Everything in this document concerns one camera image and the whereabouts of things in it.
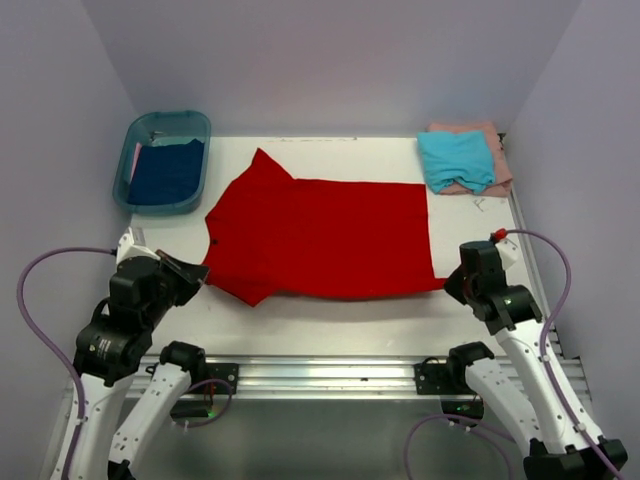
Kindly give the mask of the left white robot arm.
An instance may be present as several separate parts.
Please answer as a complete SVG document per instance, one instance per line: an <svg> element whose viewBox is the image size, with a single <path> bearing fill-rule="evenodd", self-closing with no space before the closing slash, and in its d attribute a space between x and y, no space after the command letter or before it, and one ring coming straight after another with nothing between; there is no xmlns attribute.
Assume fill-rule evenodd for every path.
<svg viewBox="0 0 640 480"><path fill-rule="evenodd" d="M171 308L198 293L208 274L208 267L162 251L118 264L108 296L76 338L73 402L53 478L132 478L161 419L182 394L205 386L204 350L173 341L162 350L138 405L125 423L118 422L154 330Z"/></svg>

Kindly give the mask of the red t shirt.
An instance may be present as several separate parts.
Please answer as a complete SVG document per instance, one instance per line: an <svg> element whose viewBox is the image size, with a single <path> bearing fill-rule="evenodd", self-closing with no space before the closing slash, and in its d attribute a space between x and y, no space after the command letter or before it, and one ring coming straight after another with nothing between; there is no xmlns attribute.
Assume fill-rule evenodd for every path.
<svg viewBox="0 0 640 480"><path fill-rule="evenodd" d="M368 300L445 283L420 184L295 178L259 149L205 224L207 284L250 306L281 293Z"/></svg>

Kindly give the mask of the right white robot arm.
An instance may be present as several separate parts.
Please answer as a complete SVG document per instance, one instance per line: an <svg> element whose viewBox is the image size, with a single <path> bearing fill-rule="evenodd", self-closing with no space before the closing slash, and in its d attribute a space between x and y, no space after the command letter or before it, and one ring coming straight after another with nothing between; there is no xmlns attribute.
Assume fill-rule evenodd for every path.
<svg viewBox="0 0 640 480"><path fill-rule="evenodd" d="M449 387L471 390L488 404L518 445L527 478L621 478L627 451L605 437L578 398L532 293L508 283L509 248L492 238L464 243L459 254L444 289L485 324L521 384L513 384L484 343L474 342L450 350Z"/></svg>

